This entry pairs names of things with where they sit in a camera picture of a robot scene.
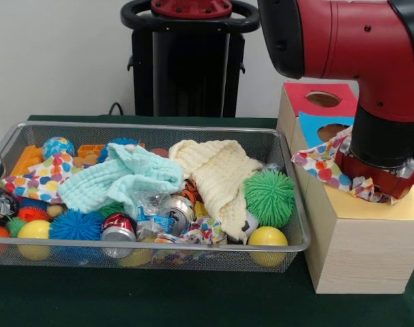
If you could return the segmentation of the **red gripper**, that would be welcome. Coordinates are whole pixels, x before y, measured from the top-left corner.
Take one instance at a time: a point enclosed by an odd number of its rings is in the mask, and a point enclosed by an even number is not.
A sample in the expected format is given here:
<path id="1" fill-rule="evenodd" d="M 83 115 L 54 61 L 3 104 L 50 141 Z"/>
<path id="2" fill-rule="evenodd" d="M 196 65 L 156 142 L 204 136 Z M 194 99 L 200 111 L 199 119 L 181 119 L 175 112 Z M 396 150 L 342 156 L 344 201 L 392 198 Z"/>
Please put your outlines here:
<path id="1" fill-rule="evenodd" d="M 365 180 L 371 178 L 377 190 L 398 200 L 405 197 L 414 185 L 414 159 L 403 168 L 388 170 L 370 166 L 338 150 L 335 163 L 352 181 L 361 177 Z"/>

